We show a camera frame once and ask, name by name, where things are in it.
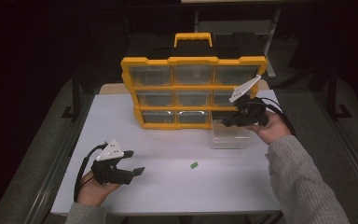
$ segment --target green object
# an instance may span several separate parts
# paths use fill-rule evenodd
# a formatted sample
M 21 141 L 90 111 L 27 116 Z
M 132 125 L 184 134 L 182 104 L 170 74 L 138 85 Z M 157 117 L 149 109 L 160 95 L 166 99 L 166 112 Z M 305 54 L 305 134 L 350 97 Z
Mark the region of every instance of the green object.
M 191 169 L 196 168 L 197 166 L 199 166 L 198 162 L 194 162 L 193 164 L 190 165 Z

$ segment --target gray sleeve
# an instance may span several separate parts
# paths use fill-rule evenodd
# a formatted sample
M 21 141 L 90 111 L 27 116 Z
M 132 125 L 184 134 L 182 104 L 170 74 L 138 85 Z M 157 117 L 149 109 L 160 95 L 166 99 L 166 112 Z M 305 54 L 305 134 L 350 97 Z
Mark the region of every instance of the gray sleeve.
M 268 148 L 271 186 L 287 223 L 349 223 L 308 152 L 290 135 Z
M 102 224 L 106 217 L 106 210 L 99 206 L 73 203 L 65 224 Z

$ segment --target white tabletop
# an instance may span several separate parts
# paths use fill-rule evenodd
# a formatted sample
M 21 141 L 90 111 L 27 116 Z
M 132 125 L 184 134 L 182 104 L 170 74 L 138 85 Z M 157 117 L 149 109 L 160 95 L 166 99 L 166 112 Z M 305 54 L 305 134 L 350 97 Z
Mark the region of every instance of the white tabletop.
M 273 91 L 260 91 L 258 96 L 276 101 Z M 211 149 L 211 130 L 145 130 L 135 120 L 132 108 L 128 94 L 95 97 L 52 213 L 69 212 L 83 158 L 114 138 L 123 150 L 135 152 L 117 168 L 145 167 L 145 171 L 108 196 L 102 206 L 109 213 L 190 215 L 280 210 L 269 183 L 267 145 L 255 134 L 247 148 Z M 98 154 L 91 156 L 86 172 Z M 199 166 L 191 169 L 194 162 Z

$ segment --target hand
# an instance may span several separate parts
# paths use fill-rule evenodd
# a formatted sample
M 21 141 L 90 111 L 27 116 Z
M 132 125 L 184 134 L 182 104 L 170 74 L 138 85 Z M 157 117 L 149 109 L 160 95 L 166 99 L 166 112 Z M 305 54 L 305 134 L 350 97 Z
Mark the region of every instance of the hand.
M 270 111 L 266 111 L 266 116 L 268 118 L 268 124 L 265 127 L 253 124 L 245 126 L 245 128 L 254 133 L 257 133 L 261 140 L 263 140 L 263 142 L 265 142 L 267 145 L 277 140 L 278 138 L 291 134 L 290 130 L 281 120 L 279 115 Z
M 81 186 L 77 202 L 93 206 L 101 205 L 111 192 L 120 187 L 119 184 L 101 185 L 93 178 L 92 171 L 83 176 Z

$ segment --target small parts organizer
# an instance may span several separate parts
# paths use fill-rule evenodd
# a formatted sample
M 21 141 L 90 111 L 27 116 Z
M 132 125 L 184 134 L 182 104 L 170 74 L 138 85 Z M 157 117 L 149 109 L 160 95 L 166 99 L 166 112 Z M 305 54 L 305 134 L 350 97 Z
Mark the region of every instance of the small parts organizer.
M 264 74 L 267 59 L 253 33 L 141 34 L 121 67 L 141 127 L 211 129 L 212 119 L 236 110 L 234 88 Z

